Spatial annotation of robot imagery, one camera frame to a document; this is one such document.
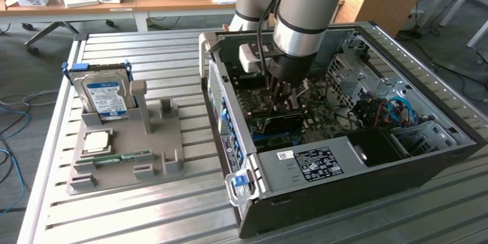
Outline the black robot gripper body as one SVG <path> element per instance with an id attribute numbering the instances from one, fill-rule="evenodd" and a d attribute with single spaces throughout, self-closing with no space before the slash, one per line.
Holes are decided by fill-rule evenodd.
<path id="1" fill-rule="evenodd" d="M 270 73 L 281 81 L 298 85 L 307 77 L 317 54 L 297 57 L 293 55 L 279 55 L 273 58 Z"/>

